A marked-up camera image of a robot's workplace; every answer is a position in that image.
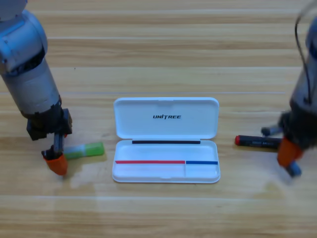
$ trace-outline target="table surface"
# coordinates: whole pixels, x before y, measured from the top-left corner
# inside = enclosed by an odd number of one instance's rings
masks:
[[[66,146],[106,154],[49,171],[0,82],[0,237],[315,238],[317,160],[283,176],[274,151],[234,146],[276,123],[301,71],[294,21],[308,0],[31,0],[47,60],[73,117]],[[309,20],[300,27],[302,41]],[[127,184],[111,177],[119,97],[214,97],[216,184]]]

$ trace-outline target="cable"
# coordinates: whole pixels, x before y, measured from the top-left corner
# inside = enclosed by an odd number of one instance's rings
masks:
[[[299,38],[298,38],[298,32],[297,32],[297,28],[298,28],[298,24],[301,21],[301,19],[306,16],[306,14],[315,6],[315,4],[317,4],[317,0],[312,1],[310,4],[308,4],[298,15],[296,22],[295,22],[295,39],[296,39],[296,44],[297,44],[297,48],[299,51],[299,54],[301,56],[302,59],[302,63],[303,63],[303,67],[304,67],[304,71],[305,71],[305,75],[306,75],[306,80],[307,80],[307,90],[308,90],[308,95],[307,95],[307,102],[308,104],[312,104],[312,96],[311,96],[311,81],[309,79],[309,73],[308,73],[308,67],[305,61],[305,57],[302,51],[302,47],[301,47],[301,43],[299,42]]]

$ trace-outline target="red stripe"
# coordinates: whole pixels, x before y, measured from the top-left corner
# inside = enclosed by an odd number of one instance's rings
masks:
[[[116,160],[117,164],[184,164],[184,160]]]

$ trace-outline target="green glue stick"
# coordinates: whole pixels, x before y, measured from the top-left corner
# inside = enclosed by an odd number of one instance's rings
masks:
[[[90,143],[64,148],[64,156],[67,160],[78,159],[81,157],[103,155],[105,153],[102,142]]]

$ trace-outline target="black marker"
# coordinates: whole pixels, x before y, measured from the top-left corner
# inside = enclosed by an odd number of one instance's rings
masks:
[[[281,138],[237,135],[235,139],[235,144],[240,146],[278,149],[281,141]]]

